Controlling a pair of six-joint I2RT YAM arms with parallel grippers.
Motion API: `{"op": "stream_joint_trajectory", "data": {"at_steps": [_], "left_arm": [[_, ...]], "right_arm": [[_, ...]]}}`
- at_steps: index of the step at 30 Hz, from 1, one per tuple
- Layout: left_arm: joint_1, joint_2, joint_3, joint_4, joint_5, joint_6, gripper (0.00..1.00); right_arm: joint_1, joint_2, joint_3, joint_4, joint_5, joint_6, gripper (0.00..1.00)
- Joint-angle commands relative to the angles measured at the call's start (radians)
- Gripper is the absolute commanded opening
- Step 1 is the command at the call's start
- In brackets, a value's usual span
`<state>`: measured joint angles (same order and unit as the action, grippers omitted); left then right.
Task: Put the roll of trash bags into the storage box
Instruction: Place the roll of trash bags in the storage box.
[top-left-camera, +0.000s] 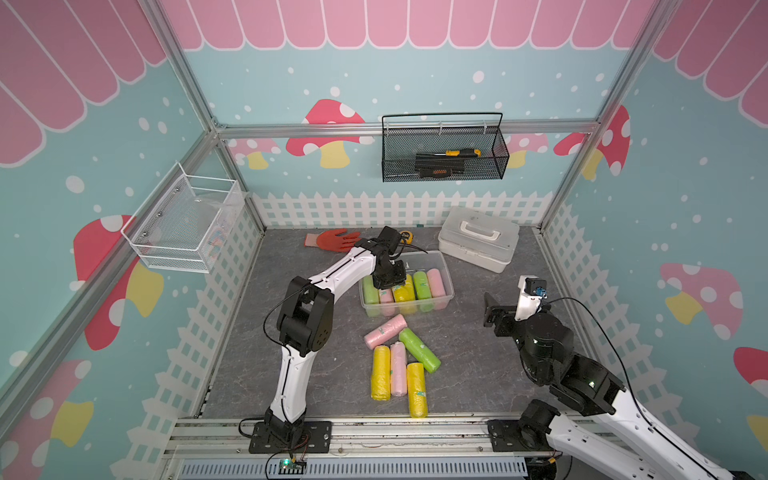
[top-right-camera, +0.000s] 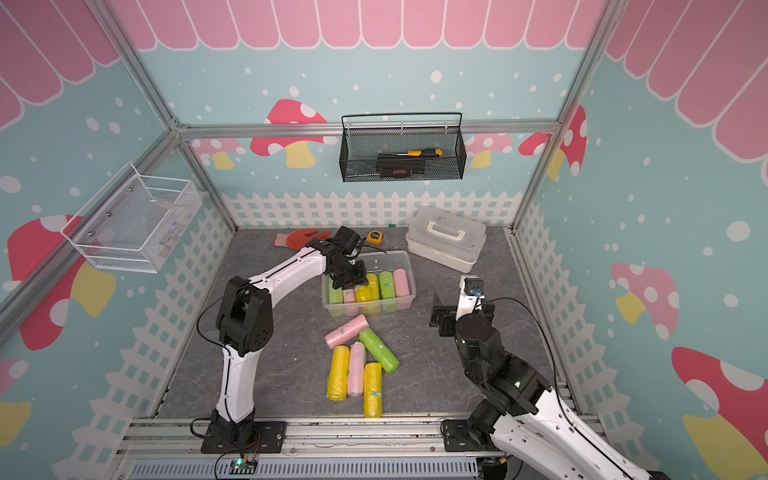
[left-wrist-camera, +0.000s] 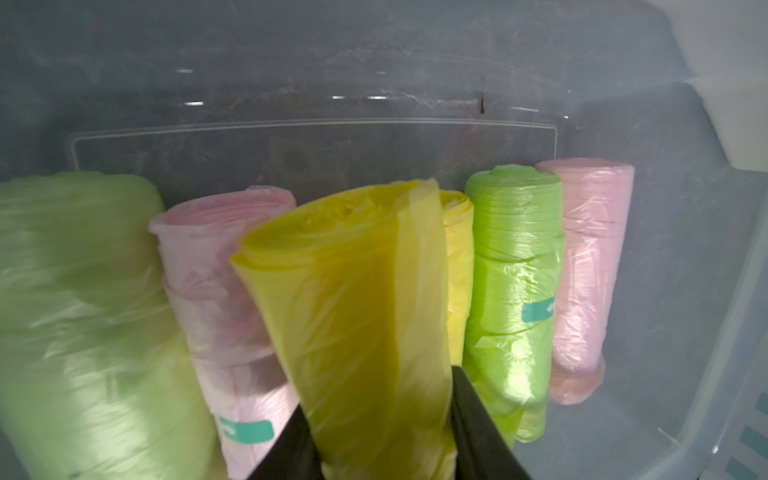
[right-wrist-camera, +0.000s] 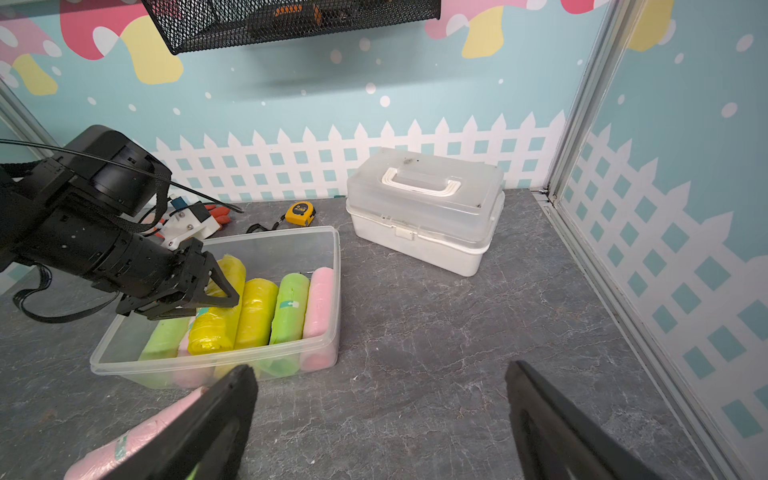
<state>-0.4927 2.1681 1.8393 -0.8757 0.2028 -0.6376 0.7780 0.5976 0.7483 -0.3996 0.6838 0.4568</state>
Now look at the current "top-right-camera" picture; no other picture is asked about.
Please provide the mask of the green roll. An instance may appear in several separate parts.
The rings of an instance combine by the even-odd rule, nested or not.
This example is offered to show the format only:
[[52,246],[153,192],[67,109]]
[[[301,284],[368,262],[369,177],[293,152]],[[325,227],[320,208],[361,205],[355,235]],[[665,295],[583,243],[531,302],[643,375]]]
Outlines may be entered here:
[[397,300],[391,271],[382,271],[379,274],[379,287],[381,293],[382,307],[386,312],[397,310]]
[[359,338],[367,351],[381,364],[386,373],[392,374],[399,368],[400,362],[398,358],[371,328],[363,329],[359,334]]
[[341,305],[344,303],[344,293],[340,289],[336,289],[332,284],[328,287],[328,304],[329,305]]

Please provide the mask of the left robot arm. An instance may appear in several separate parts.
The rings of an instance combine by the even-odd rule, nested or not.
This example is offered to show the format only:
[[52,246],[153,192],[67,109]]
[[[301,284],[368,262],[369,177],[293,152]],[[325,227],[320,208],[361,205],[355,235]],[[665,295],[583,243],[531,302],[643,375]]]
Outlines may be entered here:
[[358,258],[364,240],[341,227],[327,239],[312,239],[289,259],[248,279],[235,276],[221,296],[216,316],[223,354],[219,398],[207,431],[204,454],[245,454],[260,448],[266,424],[255,420],[254,385],[259,357],[274,333],[273,308],[305,282],[326,275],[336,289],[367,283]]

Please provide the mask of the yellow roll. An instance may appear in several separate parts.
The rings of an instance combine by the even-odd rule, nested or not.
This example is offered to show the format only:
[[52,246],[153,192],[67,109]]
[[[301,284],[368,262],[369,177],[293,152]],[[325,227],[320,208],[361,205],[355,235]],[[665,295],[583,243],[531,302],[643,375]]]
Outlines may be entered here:
[[343,401],[347,398],[350,350],[345,345],[333,349],[333,357],[327,382],[327,398]]
[[363,414],[365,418],[379,418],[383,414],[383,369],[380,363],[367,363],[363,376]]
[[357,303],[367,304],[374,300],[374,295],[369,285],[357,285],[355,287],[355,297]]
[[368,280],[368,289],[370,291],[371,300],[373,302],[379,301],[381,299],[381,293],[380,293],[378,276],[374,273],[368,273],[367,280]]

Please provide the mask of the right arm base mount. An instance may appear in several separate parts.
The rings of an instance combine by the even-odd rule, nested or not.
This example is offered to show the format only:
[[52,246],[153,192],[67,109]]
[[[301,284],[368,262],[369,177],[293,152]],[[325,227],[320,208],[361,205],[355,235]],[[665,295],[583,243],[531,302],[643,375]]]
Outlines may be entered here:
[[477,419],[446,419],[440,424],[447,452],[496,451],[491,439],[493,428]]

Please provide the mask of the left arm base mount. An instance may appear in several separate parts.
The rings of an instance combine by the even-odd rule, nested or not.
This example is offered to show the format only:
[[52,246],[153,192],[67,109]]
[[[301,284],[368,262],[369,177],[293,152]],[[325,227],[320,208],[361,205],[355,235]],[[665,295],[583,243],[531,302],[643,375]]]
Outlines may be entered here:
[[277,454],[286,438],[284,421],[254,421],[246,418],[233,423],[223,417],[211,420],[200,451],[203,454],[257,453]]

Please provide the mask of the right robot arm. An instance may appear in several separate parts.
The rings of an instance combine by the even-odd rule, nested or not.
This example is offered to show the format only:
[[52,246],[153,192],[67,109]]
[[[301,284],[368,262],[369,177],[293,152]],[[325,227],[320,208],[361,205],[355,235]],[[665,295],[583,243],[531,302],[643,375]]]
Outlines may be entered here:
[[467,419],[442,422],[446,450],[497,450],[549,479],[665,478],[621,455],[541,373],[506,351],[485,308],[438,305],[430,324],[455,340],[465,376],[484,396]]

